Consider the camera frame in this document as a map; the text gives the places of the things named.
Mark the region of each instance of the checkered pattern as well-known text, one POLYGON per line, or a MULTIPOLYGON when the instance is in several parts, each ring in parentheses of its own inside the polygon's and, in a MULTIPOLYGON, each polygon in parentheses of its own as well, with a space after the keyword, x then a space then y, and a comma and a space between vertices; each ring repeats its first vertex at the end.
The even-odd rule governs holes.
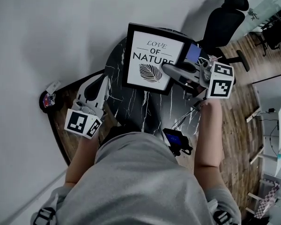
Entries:
POLYGON ((276 197, 275 194, 279 190, 280 185, 275 181, 266 180, 274 184, 274 187, 271 191, 265 196, 264 199, 260 200, 257 212, 255 213, 255 218, 261 219, 265 213, 275 205, 276 197))

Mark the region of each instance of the black device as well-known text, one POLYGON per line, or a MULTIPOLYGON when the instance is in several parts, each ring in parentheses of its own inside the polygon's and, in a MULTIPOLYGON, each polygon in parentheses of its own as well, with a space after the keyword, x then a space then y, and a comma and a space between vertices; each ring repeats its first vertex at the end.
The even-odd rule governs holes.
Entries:
POLYGON ((188 138, 183 136, 180 131, 164 128, 163 132, 170 143, 169 149, 174 156, 180 156, 180 151, 183 151, 187 155, 191 155, 192 147, 188 143, 188 138))

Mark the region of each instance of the round table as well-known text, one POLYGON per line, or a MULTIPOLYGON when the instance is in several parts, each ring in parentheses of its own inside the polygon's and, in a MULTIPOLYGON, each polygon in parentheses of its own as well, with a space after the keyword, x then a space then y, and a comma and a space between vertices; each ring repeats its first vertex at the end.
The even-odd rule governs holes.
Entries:
MULTIPOLYGON (((168 96, 123 87, 125 47, 126 38, 116 45, 106 62, 105 73, 110 79, 108 106, 122 126, 131 126, 160 137, 162 129, 171 128, 190 112, 191 107, 184 98, 183 88, 177 84, 173 85, 168 96)), ((200 56, 208 59, 203 50, 200 56)), ((177 130, 191 137, 198 129, 199 117, 199 112, 191 112, 177 130)))

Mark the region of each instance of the wooden floor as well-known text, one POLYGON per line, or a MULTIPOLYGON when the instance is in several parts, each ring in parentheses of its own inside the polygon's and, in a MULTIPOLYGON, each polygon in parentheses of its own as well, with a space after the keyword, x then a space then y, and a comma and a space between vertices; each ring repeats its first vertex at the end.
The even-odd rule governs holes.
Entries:
MULTIPOLYGON (((255 47, 255 37, 248 35, 238 42, 229 44, 222 48, 227 58, 236 57, 236 50, 241 50, 247 58, 250 71, 247 73, 242 64, 233 64, 237 83, 234 86, 230 99, 222 100, 223 107, 223 161, 221 173, 223 179, 235 198, 242 215, 245 215, 245 207, 248 206, 248 192, 256 193, 259 188, 261 177, 261 161, 257 160, 250 166, 249 159, 262 145, 261 122, 252 120, 248 124, 245 117, 258 108, 258 103, 253 91, 252 83, 276 75, 281 75, 281 51, 267 50, 267 56, 263 57, 262 46, 255 47)), ((72 104, 76 94, 69 92, 69 106, 72 104)), ((77 149, 78 139, 75 135, 59 129, 64 124, 66 110, 55 114, 55 124, 59 136, 64 144, 66 153, 70 160, 77 149)), ((106 118, 113 125, 116 121, 113 118, 106 118)), ((108 133, 111 126, 105 125, 100 131, 100 137, 108 133)), ((197 137, 191 137, 192 147, 196 147, 197 137)), ((192 171, 194 152, 191 156, 180 156, 178 162, 192 171)))

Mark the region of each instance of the framed print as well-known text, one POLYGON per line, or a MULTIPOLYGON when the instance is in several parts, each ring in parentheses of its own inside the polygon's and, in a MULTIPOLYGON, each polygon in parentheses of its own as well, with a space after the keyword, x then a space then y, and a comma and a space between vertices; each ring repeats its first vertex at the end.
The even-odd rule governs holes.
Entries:
POLYGON ((161 66, 184 61, 191 43, 182 34, 130 23, 122 86, 168 95, 173 80, 161 66))

